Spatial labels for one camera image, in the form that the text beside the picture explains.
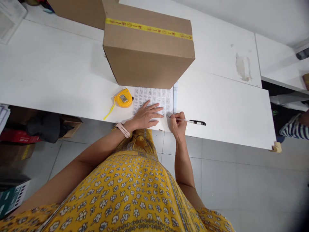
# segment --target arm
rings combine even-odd
[[[185,116],[183,112],[171,115],[171,131],[176,139],[176,182],[194,208],[205,207],[195,189],[193,170],[185,137],[187,122],[177,121],[175,117],[185,119]]]
[[[124,124],[126,130],[132,132],[155,126],[158,121],[150,121],[150,119],[163,117],[155,113],[163,109],[162,107],[156,108],[159,105],[158,103],[147,108],[148,103],[149,101],[142,106],[132,120]],[[124,134],[117,129],[96,141],[25,201],[13,214],[19,214],[37,206],[63,202],[76,186],[112,153],[124,138]]]

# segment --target cardboard box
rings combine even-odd
[[[72,127],[74,127],[74,129],[69,130],[60,139],[69,139],[69,138],[71,138],[76,133],[78,128],[83,124],[83,122],[79,118],[76,118],[76,117],[62,116],[61,119],[64,121],[63,122],[64,125],[72,126]]]
[[[305,74],[305,75],[303,76],[303,80],[304,80],[304,82],[305,82],[305,85],[306,85],[307,90],[309,90],[309,73],[307,73],[307,74]]]
[[[103,48],[118,84],[172,88],[195,60],[190,20],[108,0],[103,6]]]
[[[48,0],[48,3],[60,17],[104,30],[105,12],[102,0]]]
[[[19,161],[30,158],[35,149],[35,143],[15,145],[0,143],[0,160],[2,162]]]
[[[9,124],[21,124],[26,125],[27,122],[34,116],[36,116],[39,111],[19,106],[10,106],[11,114],[8,119]]]

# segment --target striped shirt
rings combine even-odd
[[[285,137],[309,140],[309,128],[298,122],[300,115],[301,113],[293,116],[290,121],[281,128],[279,134]]]

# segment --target finger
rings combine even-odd
[[[152,118],[164,118],[164,116],[161,114],[151,114],[151,117]]]
[[[160,105],[160,103],[153,104],[153,105],[147,107],[147,110],[151,110],[151,109],[153,109],[153,108],[156,108],[156,107],[159,106],[159,105]]]
[[[179,118],[180,113],[174,114],[176,118]]]
[[[153,126],[155,126],[158,123],[159,123],[159,121],[149,121],[148,125],[149,125],[149,127],[153,127]]]
[[[177,125],[177,121],[176,121],[176,118],[175,118],[175,115],[174,114],[172,114],[171,115],[171,123],[172,123],[172,125]]]
[[[157,108],[153,108],[152,110],[150,110],[151,113],[156,113],[158,111],[163,110],[163,107],[157,107]]]
[[[146,106],[148,105],[149,102],[150,102],[150,100],[146,101],[146,102],[144,103],[144,105],[142,106],[142,108],[146,108]]]
[[[179,113],[178,118],[186,119],[186,117],[185,117],[185,115],[184,115],[184,112],[181,111],[181,112]]]

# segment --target white table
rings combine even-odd
[[[207,126],[189,124],[187,135],[271,149],[276,137],[252,32],[173,1],[120,2],[191,20],[196,60],[179,80],[177,109]],[[0,45],[0,102],[103,120],[124,88],[104,57],[104,32],[28,9],[9,44]],[[252,80],[241,80],[236,54],[250,60]],[[107,121],[132,117],[132,107],[115,107]],[[169,131],[168,120],[152,129]]]

